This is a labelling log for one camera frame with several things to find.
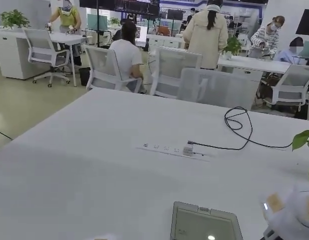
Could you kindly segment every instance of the power strip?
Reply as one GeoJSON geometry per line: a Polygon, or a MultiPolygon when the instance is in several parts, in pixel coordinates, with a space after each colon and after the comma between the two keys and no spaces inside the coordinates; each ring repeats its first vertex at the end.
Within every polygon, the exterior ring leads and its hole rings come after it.
{"type": "Polygon", "coordinates": [[[201,160],[205,162],[210,162],[210,157],[215,157],[212,154],[196,153],[196,152],[194,152],[193,156],[186,156],[183,154],[184,146],[180,147],[180,146],[168,146],[165,144],[141,143],[137,145],[136,148],[152,152],[159,152],[162,154],[201,160]]]}

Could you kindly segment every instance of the ceiling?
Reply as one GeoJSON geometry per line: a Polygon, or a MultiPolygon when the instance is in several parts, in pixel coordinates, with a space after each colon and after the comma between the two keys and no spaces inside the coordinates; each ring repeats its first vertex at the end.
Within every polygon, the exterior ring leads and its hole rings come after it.
{"type": "Polygon", "coordinates": [[[254,4],[266,4],[268,0],[228,0],[232,2],[254,3],[254,4]]]}

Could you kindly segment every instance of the beige coat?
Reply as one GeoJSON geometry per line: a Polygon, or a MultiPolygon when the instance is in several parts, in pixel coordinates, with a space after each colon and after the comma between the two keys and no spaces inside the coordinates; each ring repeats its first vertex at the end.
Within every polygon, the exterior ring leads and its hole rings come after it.
{"type": "Polygon", "coordinates": [[[220,51],[227,46],[228,27],[225,17],[217,13],[214,27],[208,30],[208,13],[203,10],[195,14],[183,32],[183,38],[189,43],[190,53],[202,54],[203,69],[215,69],[220,51]]]}

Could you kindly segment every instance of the yellow shirt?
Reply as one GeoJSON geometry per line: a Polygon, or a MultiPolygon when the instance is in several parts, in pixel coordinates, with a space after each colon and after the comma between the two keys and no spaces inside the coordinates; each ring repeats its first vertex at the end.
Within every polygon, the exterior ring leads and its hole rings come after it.
{"type": "Polygon", "coordinates": [[[66,27],[69,27],[70,25],[76,26],[76,24],[77,24],[76,14],[78,12],[78,9],[75,6],[72,6],[69,15],[63,14],[61,7],[58,7],[58,12],[59,12],[59,15],[60,15],[60,20],[61,20],[62,26],[66,26],[66,27]]]}

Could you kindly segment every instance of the gray mesh chair back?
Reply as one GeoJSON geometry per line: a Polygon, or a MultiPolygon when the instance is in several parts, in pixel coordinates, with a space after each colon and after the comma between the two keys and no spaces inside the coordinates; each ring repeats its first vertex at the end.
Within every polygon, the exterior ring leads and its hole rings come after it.
{"type": "Polygon", "coordinates": [[[29,44],[29,62],[41,62],[54,64],[57,58],[57,51],[51,41],[47,30],[23,28],[29,44]]]}
{"type": "Polygon", "coordinates": [[[271,105],[304,105],[309,86],[309,66],[291,65],[276,86],[272,98],[265,101],[271,105]]]}
{"type": "Polygon", "coordinates": [[[84,48],[91,68],[87,89],[115,89],[122,80],[115,51],[86,45],[84,48]]]}
{"type": "Polygon", "coordinates": [[[156,72],[150,95],[175,99],[181,83],[181,72],[184,68],[201,67],[202,55],[181,49],[156,48],[156,72]]]}
{"type": "Polygon", "coordinates": [[[258,83],[245,76],[184,68],[177,99],[219,107],[251,109],[258,83]]]}

